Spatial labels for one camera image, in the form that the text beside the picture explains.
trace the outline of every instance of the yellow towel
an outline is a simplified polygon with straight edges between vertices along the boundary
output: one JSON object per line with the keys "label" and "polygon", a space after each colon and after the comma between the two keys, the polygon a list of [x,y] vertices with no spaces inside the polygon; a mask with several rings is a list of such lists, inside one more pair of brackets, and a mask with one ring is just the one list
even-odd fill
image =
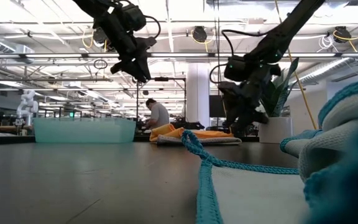
{"label": "yellow towel", "polygon": [[[156,142],[160,134],[180,139],[184,130],[184,128],[175,129],[172,124],[166,124],[159,128],[152,129],[150,142]],[[232,134],[226,134],[221,131],[193,131],[193,133],[200,139],[233,137]]]}

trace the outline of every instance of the light blue bin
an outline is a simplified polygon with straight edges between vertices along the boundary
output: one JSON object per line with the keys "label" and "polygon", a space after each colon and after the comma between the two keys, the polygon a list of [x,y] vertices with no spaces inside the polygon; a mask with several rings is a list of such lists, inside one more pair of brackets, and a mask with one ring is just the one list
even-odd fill
{"label": "light blue bin", "polygon": [[126,143],[135,135],[135,121],[122,118],[35,118],[40,143]]}

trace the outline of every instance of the gray table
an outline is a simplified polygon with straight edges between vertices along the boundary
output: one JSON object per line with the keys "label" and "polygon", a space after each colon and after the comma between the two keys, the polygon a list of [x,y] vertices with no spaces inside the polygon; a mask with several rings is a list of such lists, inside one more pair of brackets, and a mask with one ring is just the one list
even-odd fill
{"label": "gray table", "polygon": [[[206,148],[220,159],[296,167],[276,144]],[[198,156],[149,143],[0,146],[0,223],[194,223]]]}

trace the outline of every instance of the desk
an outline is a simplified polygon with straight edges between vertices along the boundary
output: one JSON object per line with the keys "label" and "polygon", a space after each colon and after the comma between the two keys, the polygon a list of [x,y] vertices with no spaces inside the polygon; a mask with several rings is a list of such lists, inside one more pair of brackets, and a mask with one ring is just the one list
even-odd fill
{"label": "desk", "polygon": [[[207,147],[217,158],[296,167],[276,144]],[[0,146],[0,223],[195,223],[200,158],[184,147]]]}

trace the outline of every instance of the man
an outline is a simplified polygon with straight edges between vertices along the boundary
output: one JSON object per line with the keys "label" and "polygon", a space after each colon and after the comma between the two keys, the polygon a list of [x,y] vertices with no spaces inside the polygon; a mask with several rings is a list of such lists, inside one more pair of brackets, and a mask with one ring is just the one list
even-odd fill
{"label": "man", "polygon": [[147,128],[154,129],[169,124],[168,110],[161,103],[157,103],[153,99],[148,99],[146,106],[152,111],[150,121],[146,124]]}

